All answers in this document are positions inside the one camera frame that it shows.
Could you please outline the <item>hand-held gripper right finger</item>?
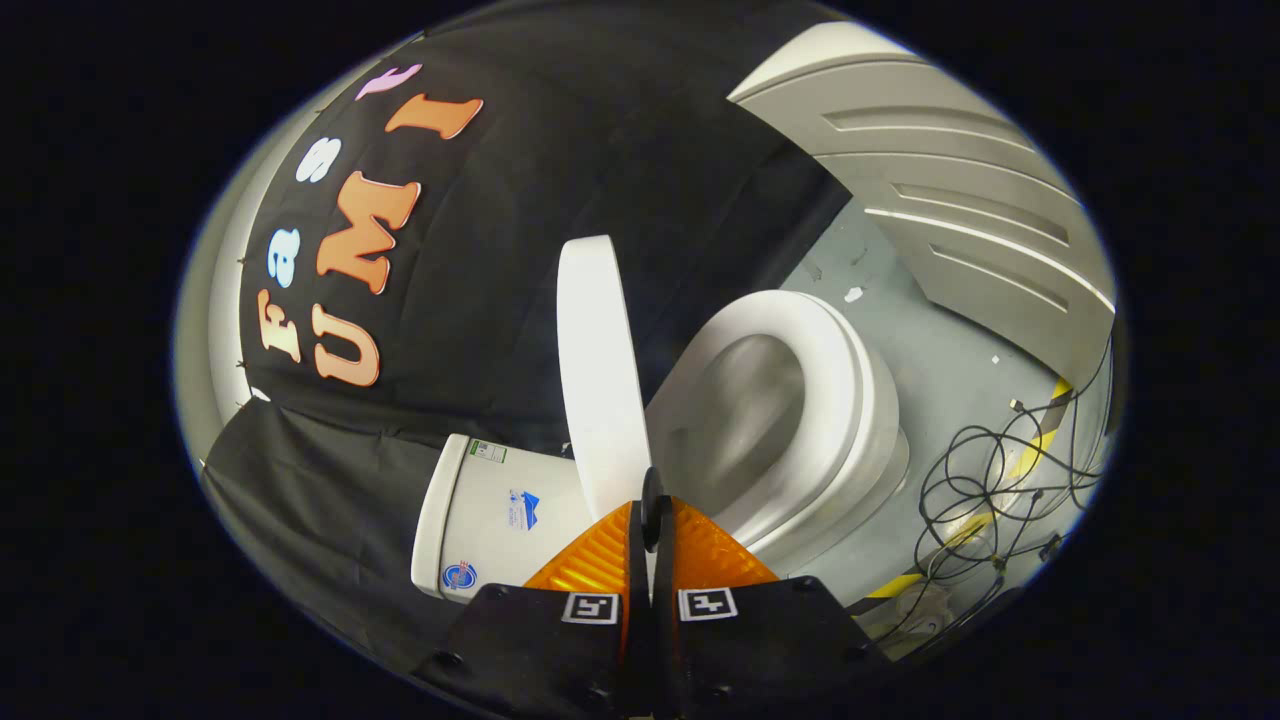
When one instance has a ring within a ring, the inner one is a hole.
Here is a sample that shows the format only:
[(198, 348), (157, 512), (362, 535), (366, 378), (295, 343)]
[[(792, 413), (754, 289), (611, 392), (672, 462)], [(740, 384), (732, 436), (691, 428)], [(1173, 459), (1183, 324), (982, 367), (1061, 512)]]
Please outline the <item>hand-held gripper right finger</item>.
[(655, 556), (646, 697), (657, 719), (842, 717), (887, 678), (876, 643), (814, 577), (780, 579), (645, 474)]

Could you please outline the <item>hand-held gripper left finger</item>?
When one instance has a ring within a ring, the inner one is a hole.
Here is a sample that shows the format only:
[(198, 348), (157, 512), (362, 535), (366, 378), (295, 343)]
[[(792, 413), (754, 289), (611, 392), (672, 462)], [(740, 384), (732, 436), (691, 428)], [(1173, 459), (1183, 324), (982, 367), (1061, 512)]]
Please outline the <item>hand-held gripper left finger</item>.
[(643, 519), (623, 503), (529, 580), (484, 585), (416, 679), (500, 719), (626, 717), (652, 618)]

